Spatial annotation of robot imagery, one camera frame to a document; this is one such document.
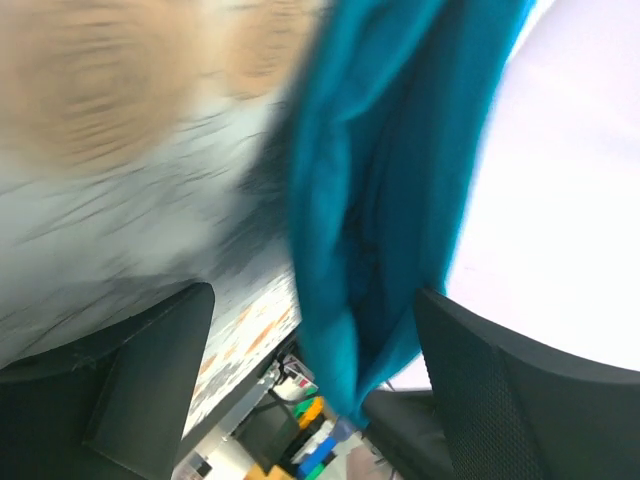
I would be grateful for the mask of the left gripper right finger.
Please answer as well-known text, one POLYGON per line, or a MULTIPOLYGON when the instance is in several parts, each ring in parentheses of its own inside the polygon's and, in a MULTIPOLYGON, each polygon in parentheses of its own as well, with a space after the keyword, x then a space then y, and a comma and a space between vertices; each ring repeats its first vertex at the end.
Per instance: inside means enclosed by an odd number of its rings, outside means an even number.
POLYGON ((639 375, 544 345, 430 290, 430 388, 376 390, 367 439, 405 479, 635 479, 639 375))

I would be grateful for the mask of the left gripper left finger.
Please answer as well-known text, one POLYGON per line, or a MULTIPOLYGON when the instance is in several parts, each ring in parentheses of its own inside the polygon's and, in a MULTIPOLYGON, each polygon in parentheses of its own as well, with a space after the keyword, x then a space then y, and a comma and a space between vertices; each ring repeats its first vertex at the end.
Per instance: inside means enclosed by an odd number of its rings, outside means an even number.
POLYGON ((2 478, 170 478, 214 304, 196 283, 3 368, 2 478))

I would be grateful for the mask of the teal blue t shirt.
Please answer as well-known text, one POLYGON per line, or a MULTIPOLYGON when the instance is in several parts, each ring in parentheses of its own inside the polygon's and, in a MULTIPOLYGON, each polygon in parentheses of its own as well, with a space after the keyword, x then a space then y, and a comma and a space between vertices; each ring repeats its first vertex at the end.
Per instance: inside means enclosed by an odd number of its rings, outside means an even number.
POLYGON ((415 292, 442 291, 481 134, 529 1, 338 1, 305 75, 290 160, 298 339, 334 411, 418 353, 415 292))

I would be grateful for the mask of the folded white t shirt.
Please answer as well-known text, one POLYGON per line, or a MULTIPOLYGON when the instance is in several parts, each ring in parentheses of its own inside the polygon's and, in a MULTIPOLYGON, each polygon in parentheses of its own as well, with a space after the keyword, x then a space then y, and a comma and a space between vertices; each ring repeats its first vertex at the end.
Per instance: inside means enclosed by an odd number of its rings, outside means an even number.
POLYGON ((559 350, 639 366, 639 5, 541 1, 504 70, 446 287, 559 350))

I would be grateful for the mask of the colourful clutter beyond table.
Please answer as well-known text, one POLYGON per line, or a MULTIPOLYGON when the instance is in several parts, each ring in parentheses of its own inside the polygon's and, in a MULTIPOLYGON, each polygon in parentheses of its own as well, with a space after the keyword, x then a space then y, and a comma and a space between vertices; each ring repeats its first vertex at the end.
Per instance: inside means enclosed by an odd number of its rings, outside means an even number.
POLYGON ((282 466, 287 478, 316 478, 315 471, 329 464, 331 450, 349 438, 353 426, 332 418, 315 388, 292 400, 275 391, 281 381, 291 378, 289 356, 293 362, 300 360, 293 333, 189 430, 179 446, 178 459, 186 459, 219 427, 224 437, 231 436, 246 447, 265 473, 282 466))

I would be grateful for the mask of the floral patterned table cloth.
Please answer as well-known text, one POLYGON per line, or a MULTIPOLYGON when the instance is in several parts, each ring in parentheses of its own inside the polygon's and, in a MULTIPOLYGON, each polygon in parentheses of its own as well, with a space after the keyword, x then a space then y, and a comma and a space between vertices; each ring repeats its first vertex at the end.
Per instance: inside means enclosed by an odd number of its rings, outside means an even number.
POLYGON ((295 326, 294 89, 328 1, 1 5, 1 361, 217 296, 186 425, 295 326))

